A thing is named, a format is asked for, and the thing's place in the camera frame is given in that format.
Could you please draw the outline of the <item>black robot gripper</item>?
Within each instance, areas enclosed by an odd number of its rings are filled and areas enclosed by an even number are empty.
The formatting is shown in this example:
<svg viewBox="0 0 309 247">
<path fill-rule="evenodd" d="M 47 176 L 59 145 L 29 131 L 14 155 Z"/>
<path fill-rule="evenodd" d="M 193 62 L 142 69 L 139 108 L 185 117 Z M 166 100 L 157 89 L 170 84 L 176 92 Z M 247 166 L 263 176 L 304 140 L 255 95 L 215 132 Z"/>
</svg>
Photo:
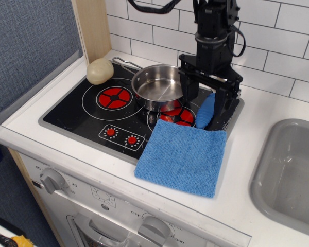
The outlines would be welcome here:
<svg viewBox="0 0 309 247">
<path fill-rule="evenodd" d="M 199 83 L 216 89 L 214 120 L 228 121 L 238 107 L 242 77 L 231 67 L 234 39 L 222 43 L 197 43 L 197 54 L 179 56 L 182 100 L 190 102 L 198 96 Z"/>
</svg>

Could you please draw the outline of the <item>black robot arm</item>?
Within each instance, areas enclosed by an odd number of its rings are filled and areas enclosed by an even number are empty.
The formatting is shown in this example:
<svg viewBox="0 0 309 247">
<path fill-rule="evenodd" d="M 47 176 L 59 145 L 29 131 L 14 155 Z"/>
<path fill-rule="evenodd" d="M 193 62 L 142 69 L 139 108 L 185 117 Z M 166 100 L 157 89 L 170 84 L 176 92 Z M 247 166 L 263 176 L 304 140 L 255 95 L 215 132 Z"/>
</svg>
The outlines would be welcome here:
<svg viewBox="0 0 309 247">
<path fill-rule="evenodd" d="M 221 115 L 233 99 L 237 98 L 243 78 L 231 67 L 239 7 L 236 1 L 194 1 L 197 31 L 196 55 L 181 54 L 179 60 L 183 101 L 198 96 L 199 85 L 216 91 L 214 116 Z"/>
</svg>

